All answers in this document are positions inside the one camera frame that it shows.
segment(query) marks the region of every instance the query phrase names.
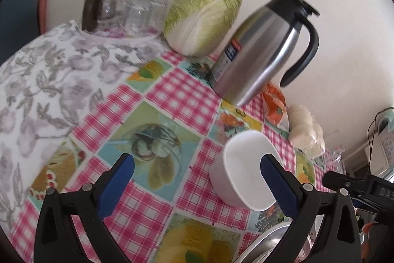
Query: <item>white bowl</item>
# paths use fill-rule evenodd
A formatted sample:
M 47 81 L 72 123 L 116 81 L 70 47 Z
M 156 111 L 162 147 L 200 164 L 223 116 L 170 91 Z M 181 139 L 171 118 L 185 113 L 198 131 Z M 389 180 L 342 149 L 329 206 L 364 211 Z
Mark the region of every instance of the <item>white bowl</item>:
M 260 172 L 260 161 L 272 154 L 282 160 L 269 139 L 261 132 L 248 130 L 227 141 L 209 170 L 213 189 L 228 205 L 263 211 L 275 203 Z

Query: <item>tablecloth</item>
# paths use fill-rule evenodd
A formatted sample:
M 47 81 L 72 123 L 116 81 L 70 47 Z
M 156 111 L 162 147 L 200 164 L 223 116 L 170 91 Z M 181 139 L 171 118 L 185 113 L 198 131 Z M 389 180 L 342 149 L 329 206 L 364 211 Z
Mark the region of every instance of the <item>tablecloth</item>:
M 11 230 L 10 241 L 26 262 L 33 260 L 45 188 L 78 190 L 95 182 L 123 152 L 134 156 L 135 173 L 104 222 L 134 263 L 182 262 L 189 248 L 207 263 L 231 262 L 286 219 L 277 204 L 263 212 L 230 207 L 213 190 L 209 166 L 238 132 L 262 131 L 286 170 L 326 190 L 323 169 L 290 146 L 287 132 L 264 122 L 260 95 L 238 109 L 214 93 L 203 75 L 215 59 L 186 59 L 168 50 L 116 85 L 63 138 L 28 190 Z M 73 220 L 86 254 L 99 262 L 80 220 Z

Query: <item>thermos label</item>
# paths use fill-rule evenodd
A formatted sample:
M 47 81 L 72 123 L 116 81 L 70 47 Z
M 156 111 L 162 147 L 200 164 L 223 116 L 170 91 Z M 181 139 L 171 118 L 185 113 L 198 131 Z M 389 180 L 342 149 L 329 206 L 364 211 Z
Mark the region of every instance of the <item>thermos label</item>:
M 223 53 L 219 56 L 215 66 L 212 69 L 212 75 L 216 81 L 218 81 L 223 71 L 226 70 L 226 68 L 231 64 L 240 50 L 241 45 L 239 45 L 235 39 L 232 39 L 224 49 Z

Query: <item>blue gripper pad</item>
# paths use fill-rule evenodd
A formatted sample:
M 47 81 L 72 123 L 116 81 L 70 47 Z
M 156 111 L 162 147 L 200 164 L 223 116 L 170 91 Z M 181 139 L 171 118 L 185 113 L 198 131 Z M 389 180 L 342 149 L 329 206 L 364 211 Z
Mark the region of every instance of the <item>blue gripper pad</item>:
M 101 220 L 112 215 L 126 185 L 134 173 L 134 168 L 134 158 L 128 155 L 104 188 L 97 205 L 97 214 Z
M 298 198 L 291 190 L 281 173 L 271 163 L 266 154 L 261 158 L 260 171 L 269 189 L 278 202 L 283 214 L 296 220 L 298 217 Z

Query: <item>orange object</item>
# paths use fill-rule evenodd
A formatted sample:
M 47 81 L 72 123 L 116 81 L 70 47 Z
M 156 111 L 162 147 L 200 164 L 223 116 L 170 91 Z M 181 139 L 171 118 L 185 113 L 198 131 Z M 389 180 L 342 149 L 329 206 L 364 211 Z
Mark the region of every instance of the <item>orange object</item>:
M 275 126 L 282 120 L 283 114 L 286 113 L 286 101 L 280 89 L 269 82 L 263 87 L 263 114 L 264 117 Z

